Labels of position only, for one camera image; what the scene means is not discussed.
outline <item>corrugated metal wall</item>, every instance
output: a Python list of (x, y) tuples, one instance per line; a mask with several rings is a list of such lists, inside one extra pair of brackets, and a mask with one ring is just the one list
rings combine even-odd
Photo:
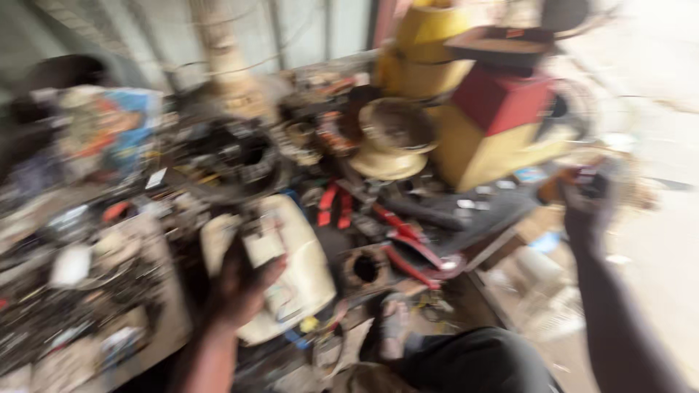
[[(246, 62), (268, 59), (252, 69), (255, 73), (366, 49), (372, 0), (224, 1), (235, 15), (231, 28)], [(57, 20), (62, 18), (67, 23)], [(66, 27), (75, 18), (92, 27)], [(94, 35), (86, 38), (92, 28), (97, 36), (123, 44), (127, 55), (95, 43)], [(163, 65), (172, 69), (203, 59), (187, 0), (2, 0), (0, 33), (0, 93), (5, 95), (28, 67), (57, 55), (91, 53), (105, 59), (125, 85), (166, 91)], [(282, 54), (275, 57), (279, 48)], [(179, 68), (178, 75), (191, 85), (203, 79), (203, 71), (195, 64)]]

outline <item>red box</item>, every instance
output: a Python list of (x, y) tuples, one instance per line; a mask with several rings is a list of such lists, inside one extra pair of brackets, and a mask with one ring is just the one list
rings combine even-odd
[[(522, 76), (522, 72), (531, 73)], [(551, 94), (551, 77), (540, 69), (509, 69), (477, 62), (452, 101), (486, 136), (538, 122)]]

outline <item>person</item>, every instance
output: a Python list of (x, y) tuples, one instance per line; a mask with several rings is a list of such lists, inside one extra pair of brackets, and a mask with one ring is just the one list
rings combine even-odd
[[(635, 307), (620, 278), (605, 261), (604, 234), (619, 187), (595, 177), (601, 193), (590, 202), (561, 184), (564, 224), (577, 261), (587, 323), (589, 359), (602, 393), (685, 393), (690, 389)], [(212, 296), (208, 317), (183, 354), (173, 392), (228, 392), (236, 361), (236, 330), (264, 305), (264, 290), (279, 277), (277, 259), (241, 280), (238, 240)], [(333, 379), (332, 391), (348, 392), (555, 392), (540, 355), (517, 334), (486, 327), (457, 335), (404, 334), (407, 306), (397, 294), (382, 302), (372, 331), (377, 345), (364, 345), (359, 364)]]

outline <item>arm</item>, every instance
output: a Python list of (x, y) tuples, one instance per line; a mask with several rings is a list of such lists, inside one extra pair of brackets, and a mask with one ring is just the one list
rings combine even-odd
[(264, 307), (264, 292), (282, 274), (286, 257), (253, 270), (240, 237), (224, 257), (212, 288), (207, 317), (180, 355), (172, 393), (225, 393), (231, 389), (238, 351), (237, 331)]
[(565, 229), (577, 262), (590, 362), (600, 391), (688, 392), (671, 358), (606, 261), (604, 235), (619, 187), (601, 175), (594, 181), (604, 191), (593, 203), (563, 183), (561, 194), (567, 206)]

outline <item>hand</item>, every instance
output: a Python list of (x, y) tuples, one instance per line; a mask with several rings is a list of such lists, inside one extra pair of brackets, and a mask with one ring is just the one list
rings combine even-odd
[(212, 322), (237, 330), (252, 320), (264, 306), (264, 292), (287, 267), (286, 255), (253, 269), (239, 235), (231, 242), (221, 266), (219, 281), (212, 288)]
[(563, 223), (572, 248), (597, 247), (614, 217), (619, 200), (619, 184), (610, 180), (614, 163), (603, 163), (590, 185), (592, 192), (581, 192), (559, 180), (559, 192), (565, 201)]

